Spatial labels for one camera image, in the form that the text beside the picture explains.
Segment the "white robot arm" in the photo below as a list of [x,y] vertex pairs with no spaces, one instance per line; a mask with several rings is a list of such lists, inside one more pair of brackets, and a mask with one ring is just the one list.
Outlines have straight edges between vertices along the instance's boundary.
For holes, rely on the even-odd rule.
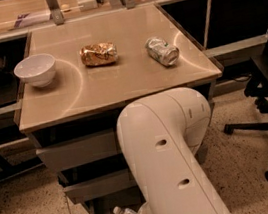
[[120,113],[120,148],[153,214],[231,214],[194,156],[210,115],[202,94],[181,87]]

